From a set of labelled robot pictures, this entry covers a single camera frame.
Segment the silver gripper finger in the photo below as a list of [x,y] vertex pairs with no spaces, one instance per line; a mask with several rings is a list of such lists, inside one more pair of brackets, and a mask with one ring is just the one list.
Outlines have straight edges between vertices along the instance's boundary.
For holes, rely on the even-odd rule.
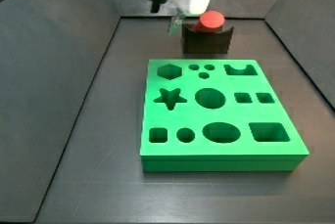
[[174,36],[178,33],[179,28],[182,27],[183,19],[184,19],[183,13],[178,13],[171,18],[170,25],[168,25],[168,35],[170,36]]

